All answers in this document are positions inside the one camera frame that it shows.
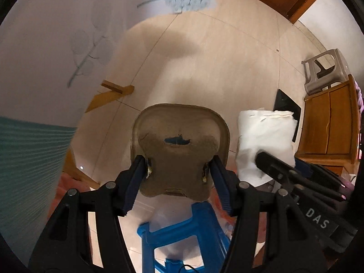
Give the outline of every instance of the white towel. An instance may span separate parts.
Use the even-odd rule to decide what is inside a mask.
[[[255,165],[259,150],[294,166],[292,138],[297,121],[289,111],[242,111],[239,114],[239,142],[236,155],[238,177],[257,187],[272,180]]]

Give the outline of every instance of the pink fabric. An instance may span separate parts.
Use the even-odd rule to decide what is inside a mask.
[[[59,202],[61,202],[61,199],[69,189],[77,189],[80,192],[90,191],[90,188],[85,183],[80,182],[79,180],[75,180],[68,174],[63,172],[61,174],[61,177],[59,178],[56,197],[53,199],[51,203],[51,207],[48,212],[48,218],[51,217],[52,213],[58,206]]]
[[[363,95],[361,94],[361,89],[360,89],[358,83],[355,81],[355,79],[354,79],[354,83],[355,83],[356,94],[358,96],[359,111],[360,111],[360,113],[363,113],[363,111],[364,111]]]

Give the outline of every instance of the wooden stool leg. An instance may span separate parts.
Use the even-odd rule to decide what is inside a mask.
[[[63,165],[63,172],[67,173],[70,177],[74,178],[75,180],[79,180],[86,183],[89,187],[93,189],[97,190],[100,187],[100,184],[98,182],[95,182],[92,178],[90,178],[88,175],[84,174],[77,168],[71,148],[69,148],[67,151],[66,160]]]
[[[91,110],[99,108],[101,106],[104,106],[114,100],[118,100],[123,96],[130,95],[134,92],[134,86],[132,85],[122,87],[106,80],[104,80],[101,85],[103,87],[110,89],[111,91],[95,95],[92,101],[90,102],[88,108],[86,109],[85,113],[90,112]]]

